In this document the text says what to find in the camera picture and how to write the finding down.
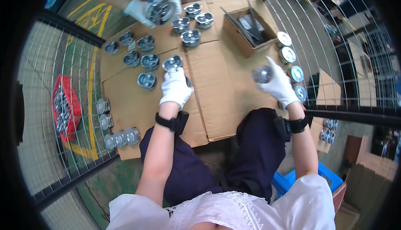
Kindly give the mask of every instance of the open cardboard box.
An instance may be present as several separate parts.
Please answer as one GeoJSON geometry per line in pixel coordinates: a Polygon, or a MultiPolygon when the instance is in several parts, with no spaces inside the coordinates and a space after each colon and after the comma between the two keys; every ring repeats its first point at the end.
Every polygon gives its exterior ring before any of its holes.
{"type": "MultiPolygon", "coordinates": [[[[239,9],[237,11],[232,11],[230,14],[235,18],[239,19],[244,17],[249,13],[249,7],[239,9]]],[[[263,26],[264,30],[262,32],[262,36],[266,39],[266,42],[261,43],[260,45],[253,47],[251,43],[246,39],[243,33],[239,30],[239,28],[225,15],[223,29],[228,33],[228,35],[232,38],[233,42],[240,49],[244,57],[252,57],[255,53],[266,50],[272,44],[277,42],[277,33],[273,31],[273,29],[264,21],[264,19],[256,12],[255,18],[260,22],[263,26]]]]}

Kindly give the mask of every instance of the navy trousers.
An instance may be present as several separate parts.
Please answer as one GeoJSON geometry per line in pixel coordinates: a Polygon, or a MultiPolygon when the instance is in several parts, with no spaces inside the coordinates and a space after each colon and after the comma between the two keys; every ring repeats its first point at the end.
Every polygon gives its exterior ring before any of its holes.
{"type": "MultiPolygon", "coordinates": [[[[223,174],[224,182],[220,183],[192,148],[177,137],[173,169],[164,188],[164,199],[175,206],[207,191],[235,190],[264,197],[270,202],[274,172],[286,155],[285,140],[280,138],[273,123],[276,117],[276,112],[270,108],[248,113],[237,127],[238,153],[223,174]]],[[[150,128],[140,143],[142,163],[152,132],[153,128],[150,128]]]]}

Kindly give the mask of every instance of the red crate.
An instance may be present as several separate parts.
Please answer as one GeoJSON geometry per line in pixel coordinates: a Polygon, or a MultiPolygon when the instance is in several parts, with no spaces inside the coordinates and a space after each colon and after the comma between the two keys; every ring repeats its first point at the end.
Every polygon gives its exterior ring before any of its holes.
{"type": "Polygon", "coordinates": [[[63,92],[65,97],[67,98],[68,105],[71,109],[71,115],[68,119],[67,124],[67,135],[61,132],[61,139],[63,142],[72,141],[75,138],[75,129],[78,127],[79,121],[82,117],[81,112],[81,104],[78,101],[77,95],[75,94],[73,88],[71,87],[70,77],[59,75],[57,77],[56,85],[53,90],[52,99],[51,99],[51,107],[53,110],[54,119],[57,124],[57,112],[54,107],[54,98],[56,96],[56,91],[58,89],[58,84],[61,83],[61,88],[63,88],[63,92]]]}

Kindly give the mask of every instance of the black wrist strap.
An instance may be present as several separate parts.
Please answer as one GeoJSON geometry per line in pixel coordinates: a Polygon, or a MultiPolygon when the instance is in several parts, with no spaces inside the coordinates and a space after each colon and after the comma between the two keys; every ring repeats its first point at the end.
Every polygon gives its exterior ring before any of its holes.
{"type": "Polygon", "coordinates": [[[305,130],[305,127],[308,125],[308,117],[304,117],[303,119],[297,119],[296,121],[288,121],[289,128],[292,133],[300,133],[305,130]]]}
{"type": "Polygon", "coordinates": [[[175,132],[177,135],[181,135],[183,134],[185,125],[187,124],[188,117],[188,112],[180,111],[176,118],[166,120],[165,118],[160,117],[159,113],[156,113],[156,123],[169,128],[170,131],[175,132]]]}

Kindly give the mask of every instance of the white lace top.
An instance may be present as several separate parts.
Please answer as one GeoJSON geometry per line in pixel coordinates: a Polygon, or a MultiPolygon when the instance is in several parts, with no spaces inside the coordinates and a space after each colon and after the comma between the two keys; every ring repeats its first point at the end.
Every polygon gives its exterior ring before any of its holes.
{"type": "Polygon", "coordinates": [[[164,209],[147,197],[122,194],[109,207],[108,230],[181,230],[199,222],[213,222],[234,230],[335,229],[330,188],[316,174],[299,178],[272,206],[247,193],[207,192],[164,209]]]}

